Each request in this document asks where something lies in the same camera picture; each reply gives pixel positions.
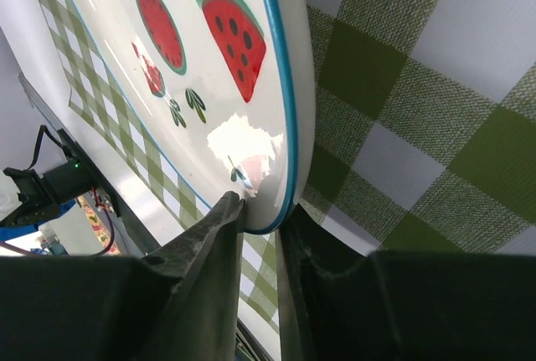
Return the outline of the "green white checkered tablecloth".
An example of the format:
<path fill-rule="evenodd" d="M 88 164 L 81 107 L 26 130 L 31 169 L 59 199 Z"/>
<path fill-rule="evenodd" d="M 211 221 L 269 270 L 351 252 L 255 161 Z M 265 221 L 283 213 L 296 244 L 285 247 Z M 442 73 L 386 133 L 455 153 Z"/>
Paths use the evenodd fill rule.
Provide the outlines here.
<path fill-rule="evenodd" d="M 535 0 L 305 0 L 315 82 L 302 206 L 361 254 L 535 252 Z M 91 125 L 187 229 L 208 213 L 112 79 L 72 0 L 39 0 Z M 240 297 L 279 327 L 274 230 Z"/>

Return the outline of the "white plate with strawberries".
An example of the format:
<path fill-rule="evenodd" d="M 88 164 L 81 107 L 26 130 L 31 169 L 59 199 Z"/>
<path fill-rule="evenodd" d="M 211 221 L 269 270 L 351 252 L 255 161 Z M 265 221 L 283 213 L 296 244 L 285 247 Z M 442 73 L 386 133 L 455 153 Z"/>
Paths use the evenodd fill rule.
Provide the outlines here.
<path fill-rule="evenodd" d="M 315 82 L 305 0 L 72 0 L 112 79 L 201 202 L 277 229 L 307 181 Z"/>

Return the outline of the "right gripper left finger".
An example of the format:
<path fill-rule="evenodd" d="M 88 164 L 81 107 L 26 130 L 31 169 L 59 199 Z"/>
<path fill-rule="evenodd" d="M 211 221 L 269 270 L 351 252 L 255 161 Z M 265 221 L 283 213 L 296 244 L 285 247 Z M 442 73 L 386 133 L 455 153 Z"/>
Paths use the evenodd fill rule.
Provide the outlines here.
<path fill-rule="evenodd" d="M 228 192 L 141 259 L 2 258 L 2 359 L 233 359 L 244 219 Z"/>

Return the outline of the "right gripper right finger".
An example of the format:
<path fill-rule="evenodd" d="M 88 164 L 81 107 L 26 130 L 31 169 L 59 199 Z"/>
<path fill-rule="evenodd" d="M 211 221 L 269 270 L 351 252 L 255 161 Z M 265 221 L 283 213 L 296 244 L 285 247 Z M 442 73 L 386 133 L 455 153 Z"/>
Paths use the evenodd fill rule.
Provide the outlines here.
<path fill-rule="evenodd" d="M 302 207 L 276 231 L 285 360 L 532 360 L 535 260 L 360 255 Z"/>

